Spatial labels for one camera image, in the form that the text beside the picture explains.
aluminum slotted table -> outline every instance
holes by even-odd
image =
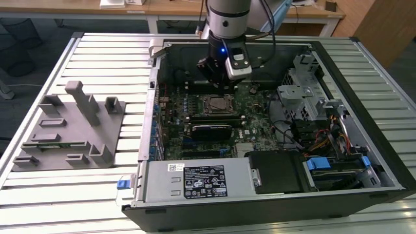
[[[147,80],[155,68],[147,63],[150,39],[193,39],[193,35],[75,34],[34,100],[0,160],[0,233],[137,234],[137,225],[121,213],[131,200],[115,182],[135,172]],[[314,39],[322,43],[397,154],[416,176],[416,106],[374,61],[361,43],[345,38]],[[114,167],[109,169],[10,172],[19,144],[29,137],[41,111],[42,95],[73,101],[63,85],[79,80],[97,101],[115,96],[126,102]],[[329,91],[337,97],[333,86]],[[177,233],[414,233],[416,196],[375,205],[345,218],[214,228]]]

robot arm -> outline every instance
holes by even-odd
[[[207,81],[219,89],[231,88],[251,73],[243,33],[250,7],[262,4],[263,0],[254,1],[255,3],[250,0],[206,0],[207,57],[198,61],[197,67]],[[278,28],[275,24],[279,26],[282,22],[290,3],[291,0],[283,0],[277,7],[273,14],[277,16],[273,18],[274,30]],[[262,29],[270,31],[269,23]]]

white sticker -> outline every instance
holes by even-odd
[[[127,11],[127,13],[143,14],[143,11]]]
[[[169,172],[182,172],[183,163],[170,163],[167,164]]]

black trash bin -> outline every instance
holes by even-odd
[[[11,77],[23,76],[34,69],[25,48],[9,34],[0,34],[0,68]]]
[[[26,49],[42,43],[30,19],[0,18],[0,24]]]

power supply label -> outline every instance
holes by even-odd
[[[183,198],[227,196],[223,166],[183,167]]]

